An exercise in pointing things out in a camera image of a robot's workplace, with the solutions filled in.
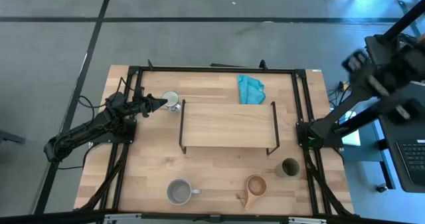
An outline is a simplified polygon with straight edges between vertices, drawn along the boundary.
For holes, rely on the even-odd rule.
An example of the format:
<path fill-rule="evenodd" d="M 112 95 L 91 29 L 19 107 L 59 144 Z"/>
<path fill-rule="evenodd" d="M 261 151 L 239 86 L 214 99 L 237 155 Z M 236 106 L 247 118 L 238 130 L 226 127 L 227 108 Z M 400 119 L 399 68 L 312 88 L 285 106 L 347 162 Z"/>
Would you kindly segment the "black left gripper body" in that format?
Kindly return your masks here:
<path fill-rule="evenodd" d="M 132 97 L 131 113 L 135 116 L 141 114 L 144 118 L 149 117 L 151 105 L 148 96 L 134 95 Z"/>

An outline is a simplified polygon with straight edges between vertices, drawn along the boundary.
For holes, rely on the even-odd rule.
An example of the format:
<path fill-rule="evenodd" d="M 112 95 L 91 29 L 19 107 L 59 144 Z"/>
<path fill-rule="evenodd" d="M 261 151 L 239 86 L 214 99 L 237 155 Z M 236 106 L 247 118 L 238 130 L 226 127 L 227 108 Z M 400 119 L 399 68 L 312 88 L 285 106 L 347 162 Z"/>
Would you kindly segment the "blue white floral mug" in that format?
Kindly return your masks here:
<path fill-rule="evenodd" d="M 181 104 L 179 95 L 174 91 L 167 91 L 163 93 L 162 99 L 166 99 L 167 102 L 164 104 L 164 107 L 170 112 L 178 112 L 181 110 Z"/>

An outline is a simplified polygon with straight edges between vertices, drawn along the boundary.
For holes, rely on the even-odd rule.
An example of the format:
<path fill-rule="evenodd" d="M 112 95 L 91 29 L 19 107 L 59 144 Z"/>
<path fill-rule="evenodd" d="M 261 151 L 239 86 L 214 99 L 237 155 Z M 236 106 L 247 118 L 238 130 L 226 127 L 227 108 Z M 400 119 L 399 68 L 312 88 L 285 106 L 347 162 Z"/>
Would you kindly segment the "grey patterned mug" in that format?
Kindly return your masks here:
<path fill-rule="evenodd" d="M 173 205 L 184 205 L 192 195 L 201 193 L 201 189 L 193 189 L 185 179 L 175 179 L 167 187 L 167 198 Z"/>

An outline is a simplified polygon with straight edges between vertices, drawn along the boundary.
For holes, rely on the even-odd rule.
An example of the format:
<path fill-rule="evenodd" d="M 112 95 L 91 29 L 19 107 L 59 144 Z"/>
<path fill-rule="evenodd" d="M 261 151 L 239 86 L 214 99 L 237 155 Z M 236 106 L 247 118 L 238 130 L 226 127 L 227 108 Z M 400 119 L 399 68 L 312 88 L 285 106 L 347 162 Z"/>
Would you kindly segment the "wooden cup with handle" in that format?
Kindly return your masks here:
<path fill-rule="evenodd" d="M 251 175 L 246 181 L 246 204 L 248 211 L 267 192 L 266 180 L 261 175 Z"/>

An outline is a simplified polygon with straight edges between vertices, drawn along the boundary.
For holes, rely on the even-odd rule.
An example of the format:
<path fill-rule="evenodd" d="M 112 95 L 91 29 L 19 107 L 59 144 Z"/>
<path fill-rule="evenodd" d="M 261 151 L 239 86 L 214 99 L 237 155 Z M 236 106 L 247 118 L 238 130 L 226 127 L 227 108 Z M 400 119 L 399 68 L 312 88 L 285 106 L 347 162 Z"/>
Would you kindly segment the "olive green mug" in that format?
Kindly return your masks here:
<path fill-rule="evenodd" d="M 293 158 L 286 158 L 281 161 L 274 169 L 278 177 L 294 177 L 300 172 L 299 163 Z"/>

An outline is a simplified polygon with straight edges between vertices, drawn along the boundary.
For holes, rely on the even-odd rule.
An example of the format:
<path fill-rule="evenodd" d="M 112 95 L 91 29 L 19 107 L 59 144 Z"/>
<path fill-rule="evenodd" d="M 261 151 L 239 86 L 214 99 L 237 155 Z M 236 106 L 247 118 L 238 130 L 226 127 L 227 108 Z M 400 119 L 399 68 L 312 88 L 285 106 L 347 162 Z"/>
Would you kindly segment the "wooden shelf with black legs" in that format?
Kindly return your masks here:
<path fill-rule="evenodd" d="M 179 147 L 262 148 L 269 156 L 280 147 L 276 103 L 206 104 L 182 102 Z"/>

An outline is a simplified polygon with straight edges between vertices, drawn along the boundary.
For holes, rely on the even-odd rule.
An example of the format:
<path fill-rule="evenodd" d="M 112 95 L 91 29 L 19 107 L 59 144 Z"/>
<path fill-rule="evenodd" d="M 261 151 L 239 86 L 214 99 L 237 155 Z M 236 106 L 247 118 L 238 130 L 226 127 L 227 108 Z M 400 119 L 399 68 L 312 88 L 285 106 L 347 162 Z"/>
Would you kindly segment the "turquoise cloth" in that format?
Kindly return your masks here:
<path fill-rule="evenodd" d="M 237 77 L 241 104 L 261 104 L 266 98 L 264 85 L 259 80 L 246 75 Z"/>

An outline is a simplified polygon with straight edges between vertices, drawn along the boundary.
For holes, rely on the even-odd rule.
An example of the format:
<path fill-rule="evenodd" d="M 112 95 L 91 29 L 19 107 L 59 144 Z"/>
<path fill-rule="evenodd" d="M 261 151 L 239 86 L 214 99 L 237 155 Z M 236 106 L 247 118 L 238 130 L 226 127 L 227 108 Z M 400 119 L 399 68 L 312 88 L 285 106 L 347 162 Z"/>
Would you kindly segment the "white box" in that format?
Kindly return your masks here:
<path fill-rule="evenodd" d="M 342 124 L 348 121 L 350 118 L 354 117 L 355 115 L 356 115 L 356 112 L 348 111 L 344 114 L 343 117 L 340 118 L 339 123 Z M 356 130 L 350 133 L 349 135 L 342 137 L 342 142 L 344 145 L 348 145 L 348 146 L 360 146 L 361 141 L 359 137 L 359 131 Z"/>

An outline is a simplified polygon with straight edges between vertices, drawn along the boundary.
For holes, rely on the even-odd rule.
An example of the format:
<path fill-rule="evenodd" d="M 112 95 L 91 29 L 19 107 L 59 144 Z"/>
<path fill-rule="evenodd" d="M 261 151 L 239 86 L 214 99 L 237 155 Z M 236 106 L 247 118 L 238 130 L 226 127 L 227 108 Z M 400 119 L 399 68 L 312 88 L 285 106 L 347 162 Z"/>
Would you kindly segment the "black laptop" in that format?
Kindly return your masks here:
<path fill-rule="evenodd" d="M 394 123 L 382 115 L 379 121 L 402 189 L 425 193 L 425 118 Z"/>

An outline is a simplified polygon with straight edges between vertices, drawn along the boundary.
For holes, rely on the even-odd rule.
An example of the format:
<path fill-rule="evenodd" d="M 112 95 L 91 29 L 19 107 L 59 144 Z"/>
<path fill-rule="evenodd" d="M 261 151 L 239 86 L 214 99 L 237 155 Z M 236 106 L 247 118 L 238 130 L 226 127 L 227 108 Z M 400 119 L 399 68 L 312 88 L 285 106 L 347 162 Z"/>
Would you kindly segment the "black rig pole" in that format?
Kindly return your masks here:
<path fill-rule="evenodd" d="M 411 8 L 407 14 L 401 17 L 383 36 L 384 41 L 392 41 L 395 39 L 405 28 L 413 24 L 419 16 L 425 12 L 425 5 L 418 3 Z"/>

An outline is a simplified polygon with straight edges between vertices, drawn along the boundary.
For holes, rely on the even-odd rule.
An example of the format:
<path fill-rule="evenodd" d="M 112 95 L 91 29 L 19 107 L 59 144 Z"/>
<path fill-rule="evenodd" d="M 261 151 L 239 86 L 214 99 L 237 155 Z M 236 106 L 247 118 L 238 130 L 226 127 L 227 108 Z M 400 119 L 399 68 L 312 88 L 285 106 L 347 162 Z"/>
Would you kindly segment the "black aluminium table frame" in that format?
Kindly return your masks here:
<path fill-rule="evenodd" d="M 140 67 L 140 84 L 145 94 L 160 97 L 175 90 L 185 99 L 184 122 L 189 121 L 190 104 L 238 105 L 239 74 L 246 74 L 265 84 L 266 99 L 261 108 L 272 113 L 271 102 L 276 103 L 280 147 L 271 155 L 265 148 L 206 148 L 188 147 L 183 154 L 179 143 L 180 112 L 161 108 L 150 117 L 137 116 L 135 140 L 129 145 L 128 158 L 122 182 L 118 211 L 142 213 L 165 218 L 189 218 L 196 221 L 222 222 L 259 220 L 270 217 L 313 215 L 305 173 L 303 150 L 296 143 L 298 113 L 290 73 L 246 73 L 231 68 L 216 67 Z M 82 172 L 74 208 L 82 207 L 97 191 L 105 178 L 112 144 L 99 144 L 88 153 Z M 330 148 L 321 149 L 323 170 L 327 185 L 344 208 L 354 213 L 351 196 L 339 154 Z M 272 169 L 285 158 L 301 163 L 297 177 L 280 179 Z M 268 191 L 248 211 L 239 197 L 246 197 L 245 183 L 249 176 L 260 174 L 266 178 Z M 188 204 L 176 206 L 166 197 L 166 187 L 176 178 L 184 178 L 201 194 Z"/>

